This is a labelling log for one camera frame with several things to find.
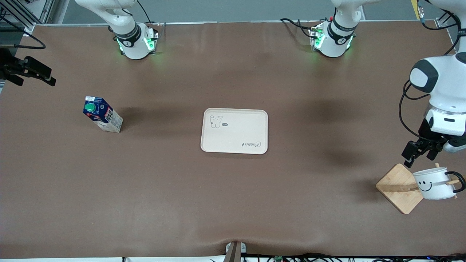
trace white mug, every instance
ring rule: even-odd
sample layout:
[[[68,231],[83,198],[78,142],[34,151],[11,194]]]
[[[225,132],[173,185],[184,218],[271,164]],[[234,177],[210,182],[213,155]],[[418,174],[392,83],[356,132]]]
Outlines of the white mug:
[[[447,185],[450,181],[449,174],[458,178],[461,183],[460,189],[455,189],[453,185]],[[458,172],[446,170],[446,167],[437,167],[413,173],[416,184],[422,196],[429,200],[440,200],[454,197],[456,193],[465,189],[465,179]]]

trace wooden cutting board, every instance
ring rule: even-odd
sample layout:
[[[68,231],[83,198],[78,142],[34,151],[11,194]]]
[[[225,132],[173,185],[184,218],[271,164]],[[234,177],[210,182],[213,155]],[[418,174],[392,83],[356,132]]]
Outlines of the wooden cutting board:
[[[412,173],[402,164],[390,169],[376,187],[403,214],[409,214],[423,199]]]

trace cable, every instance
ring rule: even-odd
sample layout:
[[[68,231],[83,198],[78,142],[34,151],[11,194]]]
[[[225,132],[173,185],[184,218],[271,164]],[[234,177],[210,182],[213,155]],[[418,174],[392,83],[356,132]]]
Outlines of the cable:
[[[257,257],[259,258],[267,258],[267,262],[271,262],[272,259],[275,258],[274,255],[260,255],[260,254],[241,254],[241,257]],[[342,261],[342,259],[348,259],[347,262],[355,262],[356,258],[362,258],[365,261],[370,262],[412,262],[415,259],[422,259],[422,260],[434,260],[435,262],[453,262],[456,260],[461,260],[466,262],[466,254],[452,254],[448,256],[432,256],[432,255],[423,255],[423,256],[332,256],[332,255],[325,255],[320,253],[307,253],[303,255],[287,255],[282,256],[283,259],[289,261],[289,259],[298,259],[299,262],[314,262],[319,259],[326,260],[326,259],[336,259],[338,262]]]
[[[401,124],[403,125],[403,127],[409,131],[409,133],[413,134],[414,136],[416,136],[417,138],[420,138],[420,139],[423,139],[423,140],[426,140],[428,142],[433,142],[433,143],[439,143],[439,142],[442,142],[441,140],[432,140],[432,139],[427,139],[427,138],[424,138],[420,135],[418,135],[416,132],[414,132],[413,130],[411,130],[403,121],[403,116],[401,114],[401,106],[403,104],[403,99],[404,97],[406,96],[406,92],[408,92],[409,88],[411,87],[411,85],[409,85],[404,91],[403,91],[403,95],[401,96],[401,99],[400,99],[400,104],[398,105],[398,116],[400,118],[400,122]],[[374,260],[372,262],[386,262],[386,260]]]
[[[406,90],[406,85],[407,85],[408,83],[409,83],[408,88],[412,86],[412,84],[411,84],[411,82],[410,82],[409,80],[406,81],[406,82],[404,83],[404,85],[403,85],[403,92]],[[412,98],[412,97],[408,96],[408,94],[406,94],[406,98],[408,98],[409,100],[419,100],[419,99],[422,99],[422,98],[428,97],[428,96],[430,96],[430,94],[426,94],[426,95],[423,95],[423,96],[420,96],[420,97]]]
[[[34,47],[34,46],[23,46],[23,45],[16,45],[14,44],[13,47],[15,48],[26,48],[26,49],[45,49],[45,44],[40,41],[39,39],[37,39],[35,36],[33,36],[32,34],[24,31],[23,29],[21,29],[20,27],[18,27],[17,25],[13,24],[12,22],[10,22],[8,19],[6,19],[5,17],[2,17],[1,20],[7,22],[10,26],[16,28],[17,30],[23,32],[24,34],[27,34],[28,36],[30,36],[32,39],[36,40],[39,44],[41,44],[42,46],[40,47]]]
[[[447,28],[454,27],[454,26],[456,26],[456,24],[452,24],[452,25],[449,25],[449,26],[446,26],[446,27],[442,27],[442,28],[430,28],[430,27],[428,27],[427,25],[425,25],[425,23],[422,23],[422,26],[425,27],[426,29],[429,29],[429,30],[432,30],[432,31],[436,31],[436,30],[443,30],[443,29],[447,29]]]
[[[146,15],[147,17],[147,22],[146,23],[154,23],[151,21],[151,19],[149,18],[149,16],[147,15],[147,12],[145,11],[143,5],[141,5],[141,2],[139,2],[139,0],[137,0],[137,3],[139,4],[139,6],[142,8],[142,10],[144,11],[144,14]]]
[[[440,21],[440,20],[442,20],[442,18],[443,18],[443,17],[445,17],[445,15],[446,15],[446,12],[445,12],[445,13],[443,13],[443,15],[442,15],[442,16],[440,16],[440,18],[439,18],[439,21]]]
[[[124,10],[124,9],[121,9],[121,11],[123,11],[123,12],[129,14],[130,16],[133,16],[133,14],[131,14],[130,12],[128,12],[128,11],[126,11],[126,10]]]
[[[6,9],[3,9],[3,7],[0,8],[0,21],[5,18],[5,16],[7,15],[7,10]]]
[[[451,13],[450,11],[447,11],[447,10],[444,10],[444,11],[445,11],[445,13],[449,14],[453,18],[453,20],[455,20],[455,23],[458,26],[458,31],[460,31],[461,30],[461,21],[459,20],[459,18],[457,16],[455,16],[453,13]],[[458,34],[456,36],[456,40],[453,43],[452,47],[450,47],[450,49],[448,49],[448,51],[446,51],[444,55],[449,54],[453,50],[453,48],[455,48],[455,46],[458,44],[460,38],[461,38],[461,36]]]
[[[308,34],[304,31],[304,28],[302,27],[302,24],[301,24],[301,22],[299,21],[299,19],[298,19],[298,24],[299,24],[299,27],[301,28],[302,33],[303,33],[305,36],[307,36],[307,37],[309,37],[309,38],[312,38],[312,39],[317,39],[316,36],[308,35]]]
[[[448,17],[445,20],[443,20],[443,23],[445,24],[451,17],[452,17],[451,15],[448,15]]]
[[[302,25],[300,26],[299,19],[298,19],[299,24],[295,23],[293,20],[288,19],[288,18],[282,18],[282,19],[280,19],[280,21],[282,21],[282,22],[288,21],[288,22],[292,23],[294,26],[299,27],[299,28],[303,28],[303,29],[307,29],[307,30],[311,29],[309,27],[305,27],[305,26],[302,26]]]

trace mug handle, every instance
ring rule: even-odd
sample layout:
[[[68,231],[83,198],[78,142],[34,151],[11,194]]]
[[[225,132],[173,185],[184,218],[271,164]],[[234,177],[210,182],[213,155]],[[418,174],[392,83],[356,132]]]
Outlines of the mug handle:
[[[453,193],[461,192],[466,188],[465,187],[465,184],[466,184],[465,179],[460,173],[455,172],[455,171],[449,171],[449,172],[445,172],[445,175],[454,175],[454,176],[456,176],[458,178],[459,182],[461,183],[461,188],[453,190]]]

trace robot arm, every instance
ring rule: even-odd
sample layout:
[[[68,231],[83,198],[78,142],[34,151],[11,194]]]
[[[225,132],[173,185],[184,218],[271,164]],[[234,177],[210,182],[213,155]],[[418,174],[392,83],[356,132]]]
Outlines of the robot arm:
[[[331,21],[325,21],[311,32],[312,46],[328,57],[339,57],[350,47],[353,33],[362,14],[359,7],[377,3],[381,0],[332,0],[335,15]]]
[[[76,3],[94,12],[110,26],[121,51],[130,59],[142,59],[155,51],[157,33],[143,23],[136,23],[127,8],[137,0],[75,0]]]
[[[455,13],[460,21],[466,19],[466,1],[430,0],[433,5]],[[410,141],[402,156],[405,165],[426,152],[434,160],[445,150],[450,153],[466,148],[466,38],[459,32],[458,53],[419,60],[411,69],[412,85],[431,95],[425,118],[419,128],[417,142]]]

